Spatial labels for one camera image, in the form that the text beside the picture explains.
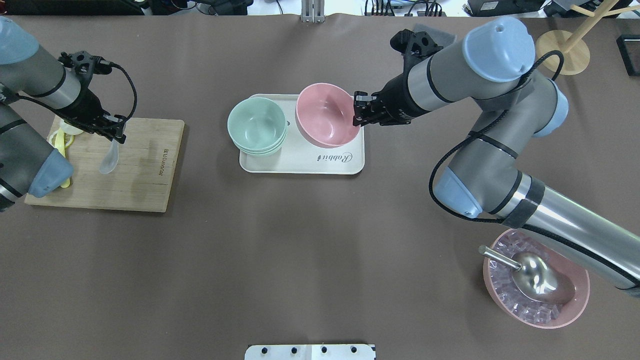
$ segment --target clear plastic spoon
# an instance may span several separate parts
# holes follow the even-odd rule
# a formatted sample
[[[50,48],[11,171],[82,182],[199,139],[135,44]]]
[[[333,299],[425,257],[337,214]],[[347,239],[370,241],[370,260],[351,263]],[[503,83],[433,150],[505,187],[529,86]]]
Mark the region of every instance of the clear plastic spoon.
[[[105,155],[104,159],[102,159],[102,163],[100,163],[100,173],[108,174],[113,171],[118,165],[118,159],[120,155],[118,153],[118,142],[113,139],[111,141],[111,146],[109,147],[109,151]]]

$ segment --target white tray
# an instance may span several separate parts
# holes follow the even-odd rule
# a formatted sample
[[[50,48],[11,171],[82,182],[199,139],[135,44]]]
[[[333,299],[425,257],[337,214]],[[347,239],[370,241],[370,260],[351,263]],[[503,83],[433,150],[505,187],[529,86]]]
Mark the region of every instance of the white tray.
[[[355,139],[334,149],[324,149],[308,142],[296,125],[297,95],[255,94],[275,101],[287,119],[287,137],[274,155],[258,157],[240,152],[240,166],[248,172],[285,174],[353,175],[364,168],[364,129]]]

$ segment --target wooden stand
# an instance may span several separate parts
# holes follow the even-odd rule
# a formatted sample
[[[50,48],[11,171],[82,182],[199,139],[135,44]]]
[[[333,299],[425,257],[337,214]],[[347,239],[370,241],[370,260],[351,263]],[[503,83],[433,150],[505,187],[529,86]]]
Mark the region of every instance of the wooden stand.
[[[536,56],[540,57],[551,50],[560,50],[564,54],[564,66],[560,74],[576,75],[582,72],[589,65],[589,48],[582,37],[586,35],[595,24],[605,16],[616,15],[640,9],[640,5],[631,6],[624,9],[611,10],[618,0],[604,0],[595,12],[585,10],[579,6],[572,5],[571,9],[588,18],[578,27],[574,33],[564,30],[553,30],[544,33],[536,42]],[[556,56],[551,56],[543,65],[555,71],[559,60]]]

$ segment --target white label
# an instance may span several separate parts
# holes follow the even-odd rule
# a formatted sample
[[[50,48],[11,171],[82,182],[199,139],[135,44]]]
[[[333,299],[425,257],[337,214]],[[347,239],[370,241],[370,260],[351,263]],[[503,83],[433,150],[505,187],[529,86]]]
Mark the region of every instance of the white label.
[[[492,1],[490,3],[482,4],[482,7],[480,8],[480,11],[493,10],[496,7],[498,7],[498,1]]]

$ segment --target pink bowl with ice cubes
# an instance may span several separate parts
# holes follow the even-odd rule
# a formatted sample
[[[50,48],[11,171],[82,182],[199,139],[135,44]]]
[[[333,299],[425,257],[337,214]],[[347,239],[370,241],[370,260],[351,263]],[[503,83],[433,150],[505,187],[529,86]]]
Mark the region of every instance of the pink bowl with ice cubes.
[[[517,229],[509,229],[498,236],[498,238],[493,242],[491,248],[495,249],[499,241],[505,243],[512,241],[513,238],[521,238],[524,241],[535,241]],[[557,315],[557,318],[552,318],[547,323],[531,323],[512,313],[510,309],[507,308],[507,305],[505,305],[505,303],[501,301],[500,296],[496,292],[496,289],[492,283],[491,275],[495,270],[492,270],[492,267],[490,266],[490,260],[488,258],[484,259],[483,265],[484,284],[486,285],[486,289],[489,291],[489,295],[491,295],[493,301],[495,301],[495,303],[498,304],[498,306],[505,313],[509,314],[509,316],[516,318],[517,320],[526,323],[527,325],[540,329],[557,329],[559,327],[567,326],[570,323],[576,321],[576,319],[580,317],[584,309],[587,307],[587,302],[589,302],[589,292],[591,291],[589,273],[587,273],[587,270],[583,269],[581,266],[575,264],[574,262],[549,249],[548,247],[545,247],[540,243],[537,243],[536,246],[548,254],[547,264],[555,268],[558,272],[561,272],[562,274],[565,274],[567,277],[569,277],[569,279],[575,286],[575,296],[573,297],[573,300],[562,306],[559,314]]]

